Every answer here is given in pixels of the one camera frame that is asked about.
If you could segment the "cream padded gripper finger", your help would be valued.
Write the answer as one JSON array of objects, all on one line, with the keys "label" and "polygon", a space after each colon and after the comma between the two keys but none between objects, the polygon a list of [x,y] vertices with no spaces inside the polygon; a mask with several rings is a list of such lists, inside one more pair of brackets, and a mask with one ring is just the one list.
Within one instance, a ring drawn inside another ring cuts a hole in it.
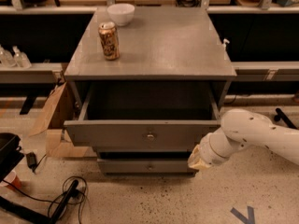
[{"label": "cream padded gripper finger", "polygon": [[202,170],[205,170],[205,169],[208,169],[211,167],[210,164],[208,164],[201,158],[199,145],[197,145],[193,149],[192,154],[188,158],[188,166],[190,168],[192,168],[194,170],[198,170],[198,171],[202,171]]}]

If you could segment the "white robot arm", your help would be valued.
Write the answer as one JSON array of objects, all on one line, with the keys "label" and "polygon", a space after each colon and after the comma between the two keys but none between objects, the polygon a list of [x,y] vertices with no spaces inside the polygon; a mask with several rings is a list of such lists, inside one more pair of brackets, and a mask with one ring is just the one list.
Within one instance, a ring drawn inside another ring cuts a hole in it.
[{"label": "white robot arm", "polygon": [[264,147],[299,164],[299,131],[278,126],[265,115],[231,109],[221,117],[221,126],[203,137],[188,158],[188,166],[205,170],[228,161],[250,146]]}]

